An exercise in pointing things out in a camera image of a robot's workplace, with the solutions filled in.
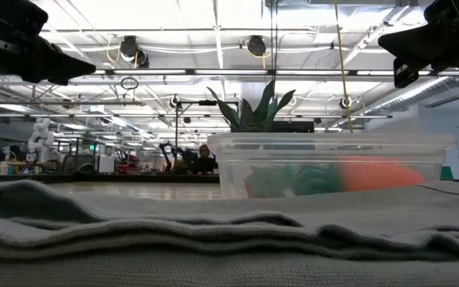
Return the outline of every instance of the gray blanket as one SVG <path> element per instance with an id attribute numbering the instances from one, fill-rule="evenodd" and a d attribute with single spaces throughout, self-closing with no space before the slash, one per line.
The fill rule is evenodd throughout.
<path id="1" fill-rule="evenodd" d="M 459 183 L 199 202 L 0 183 L 0 286 L 459 286 Z"/>

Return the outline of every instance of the person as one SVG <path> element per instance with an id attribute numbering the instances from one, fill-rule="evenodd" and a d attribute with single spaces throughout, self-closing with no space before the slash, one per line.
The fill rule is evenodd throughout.
<path id="1" fill-rule="evenodd" d="M 199 157 L 194 162 L 192 173 L 195 175 L 213 175 L 215 167 L 215 159 L 210 158 L 210 149 L 206 144 L 203 144 L 199 147 Z"/>

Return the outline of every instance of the hanging cable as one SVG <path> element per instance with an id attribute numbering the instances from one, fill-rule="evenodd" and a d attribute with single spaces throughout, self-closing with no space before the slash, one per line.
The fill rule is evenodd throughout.
<path id="1" fill-rule="evenodd" d="M 334 7 L 335 7 L 335 22 L 337 25 L 338 30 L 338 41 L 339 41 L 339 60 L 341 61 L 341 76 L 343 77 L 343 95 L 344 95 L 344 103 L 345 108 L 347 110 L 347 119 L 348 119 L 348 126 L 350 127 L 350 133 L 354 133 L 354 127 L 351 123 L 351 113 L 350 113 L 350 100 L 348 99 L 347 93 L 347 78 L 344 74 L 344 59 L 343 59 L 343 49 L 341 47 L 341 31 L 339 27 L 339 11 L 338 11 L 338 0 L 334 0 Z"/>
<path id="2" fill-rule="evenodd" d="M 111 58 L 111 55 L 109 55 L 109 48 L 111 47 L 111 38 L 109 38 L 108 41 L 108 48 L 106 49 L 106 55 L 108 56 L 108 60 L 110 60 L 113 63 L 116 63 L 120 59 L 120 47 L 121 47 L 121 42 L 118 44 L 118 56 L 116 57 L 116 60 Z"/>
<path id="3" fill-rule="evenodd" d="M 274 2 L 276 0 L 272 0 L 270 3 L 270 55 L 273 55 L 274 53 L 274 21 L 273 21 L 273 11 L 274 11 Z M 274 57 L 270 58 L 272 68 L 274 67 Z M 272 80 L 276 80 L 276 75 L 272 75 Z"/>
<path id="4" fill-rule="evenodd" d="M 278 7 L 277 0 L 274 0 L 274 2 L 276 3 L 276 45 L 274 46 L 276 48 L 276 54 L 274 55 L 275 58 L 274 58 L 273 69 L 274 69 L 274 71 L 277 71 L 277 50 L 279 49 L 279 37 L 277 36 L 277 34 L 279 33 L 279 28 L 277 26 L 277 23 L 278 23 L 278 18 L 279 17 L 278 17 L 278 13 L 277 13 L 277 11 L 278 11 L 278 9 L 277 9 L 277 7 Z"/>

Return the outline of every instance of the potted plant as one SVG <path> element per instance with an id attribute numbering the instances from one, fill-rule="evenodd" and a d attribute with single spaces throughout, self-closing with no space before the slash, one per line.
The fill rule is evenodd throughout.
<path id="1" fill-rule="evenodd" d="M 231 132 L 271 132 L 276 114 L 293 98 L 295 90 L 285 93 L 281 99 L 275 95 L 276 82 L 270 81 L 263 90 L 263 95 L 256 110 L 253 111 L 249 102 L 242 98 L 241 115 L 227 103 L 219 100 L 217 94 L 208 88 L 218 103 L 222 115 L 230 125 Z"/>

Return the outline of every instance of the yellow cable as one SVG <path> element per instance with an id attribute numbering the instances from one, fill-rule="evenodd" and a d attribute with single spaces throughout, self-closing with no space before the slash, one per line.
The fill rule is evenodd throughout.
<path id="1" fill-rule="evenodd" d="M 251 55 L 252 57 L 257 57 L 257 58 L 261 58 L 263 60 L 263 69 L 266 69 L 266 64 L 265 64 L 265 58 L 268 58 L 270 56 L 272 56 L 272 53 L 268 54 L 268 55 L 264 55 L 264 56 L 256 56 L 256 55 L 253 55 L 250 51 L 249 51 L 249 48 L 248 48 L 248 45 L 249 45 L 249 40 L 247 40 L 245 42 L 245 51 L 247 51 L 247 53 L 249 55 Z"/>
<path id="2" fill-rule="evenodd" d="M 108 59 L 113 62 L 113 63 L 116 63 L 119 59 L 120 59 L 120 47 L 121 47 L 121 42 L 118 44 L 118 57 L 116 57 L 116 60 L 114 60 L 113 58 L 111 58 L 111 55 L 109 55 L 109 47 L 111 46 L 111 38 L 109 38 L 109 41 L 108 41 L 108 49 L 105 50 L 106 52 L 106 55 L 108 55 Z"/>
<path id="3" fill-rule="evenodd" d="M 338 30 L 338 40 L 339 40 L 339 60 L 341 61 L 341 76 L 343 77 L 343 93 L 344 93 L 344 103 L 347 109 L 347 119 L 348 119 L 348 126 L 350 126 L 350 133 L 354 133 L 354 127 L 351 123 L 351 114 L 350 114 L 350 101 L 348 99 L 347 93 L 347 78 L 344 74 L 344 63 L 343 63 L 343 49 L 341 47 L 341 31 L 339 28 L 339 11 L 338 11 L 338 0 L 334 0 L 334 7 L 335 7 L 335 21 Z"/>

